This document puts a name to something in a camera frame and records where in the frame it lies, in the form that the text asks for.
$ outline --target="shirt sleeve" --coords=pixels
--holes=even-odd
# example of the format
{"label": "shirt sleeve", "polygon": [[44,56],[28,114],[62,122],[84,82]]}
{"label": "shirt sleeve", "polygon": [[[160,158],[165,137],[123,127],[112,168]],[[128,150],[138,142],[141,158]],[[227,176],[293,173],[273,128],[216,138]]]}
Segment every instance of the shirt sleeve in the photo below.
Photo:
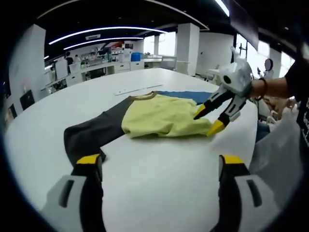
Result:
{"label": "shirt sleeve", "polygon": [[295,96],[297,101],[309,97],[309,64],[300,58],[295,61],[285,75],[289,91]]}

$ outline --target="blue container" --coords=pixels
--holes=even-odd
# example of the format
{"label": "blue container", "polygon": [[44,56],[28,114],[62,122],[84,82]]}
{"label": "blue container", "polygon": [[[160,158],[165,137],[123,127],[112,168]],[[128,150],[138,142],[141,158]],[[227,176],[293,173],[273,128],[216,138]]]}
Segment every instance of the blue container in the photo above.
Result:
{"label": "blue container", "polygon": [[132,52],[131,54],[131,61],[140,61],[141,53],[140,52]]}

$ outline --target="wrist bracelet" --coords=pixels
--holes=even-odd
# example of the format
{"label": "wrist bracelet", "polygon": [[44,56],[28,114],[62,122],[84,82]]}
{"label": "wrist bracelet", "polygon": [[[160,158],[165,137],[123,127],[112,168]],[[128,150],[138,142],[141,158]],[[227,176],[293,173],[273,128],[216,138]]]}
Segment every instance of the wrist bracelet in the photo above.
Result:
{"label": "wrist bracelet", "polygon": [[263,90],[262,94],[260,95],[260,97],[258,97],[256,99],[257,101],[261,100],[265,96],[265,94],[267,92],[267,87],[268,87],[268,84],[267,84],[267,82],[266,82],[266,80],[264,78],[260,78],[259,80],[264,82],[264,90]]}

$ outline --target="black ceiling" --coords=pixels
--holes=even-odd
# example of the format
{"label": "black ceiling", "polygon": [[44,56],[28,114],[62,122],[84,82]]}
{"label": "black ceiling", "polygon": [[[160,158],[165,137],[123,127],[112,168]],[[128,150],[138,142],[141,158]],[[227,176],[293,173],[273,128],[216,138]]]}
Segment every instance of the black ceiling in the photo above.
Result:
{"label": "black ceiling", "polygon": [[[292,30],[295,22],[309,22],[306,1],[301,0],[236,0],[253,17],[257,25],[276,34],[279,38],[296,44],[297,35]],[[54,0],[41,3],[36,2],[29,13],[32,19],[37,18],[44,12],[55,6],[63,4],[67,0]],[[54,39],[70,33],[110,26],[137,26],[156,28],[166,24],[194,23],[203,27],[196,21],[164,6],[145,0],[79,0],[63,5],[52,10],[34,22],[46,29],[45,55],[51,58],[63,53],[66,46],[82,43],[85,36],[101,34],[101,38],[135,36],[139,30],[105,30],[88,34],[73,36],[58,43],[49,45]],[[159,0],[181,11],[186,12],[205,25],[212,32],[231,33],[233,30],[228,26],[229,19],[214,0],[190,0],[174,1]],[[164,30],[176,30],[175,27]]]}

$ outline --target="white table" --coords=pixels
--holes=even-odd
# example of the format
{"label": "white table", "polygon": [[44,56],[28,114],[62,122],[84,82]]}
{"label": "white table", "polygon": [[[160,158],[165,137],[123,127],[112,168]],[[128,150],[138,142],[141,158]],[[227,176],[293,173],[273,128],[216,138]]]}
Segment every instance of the white table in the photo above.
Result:
{"label": "white table", "polygon": [[[115,96],[124,87],[161,83]],[[5,135],[17,182],[38,210],[50,188],[72,166],[65,128],[89,120],[129,95],[154,90],[208,91],[218,87],[181,73],[147,69],[104,76],[60,90],[20,114]],[[212,122],[225,102],[207,118]],[[211,138],[136,138],[124,135],[102,147],[103,220],[109,232],[209,231],[219,217],[218,155],[237,154],[248,166],[256,135],[257,109],[247,102],[241,116]]]}

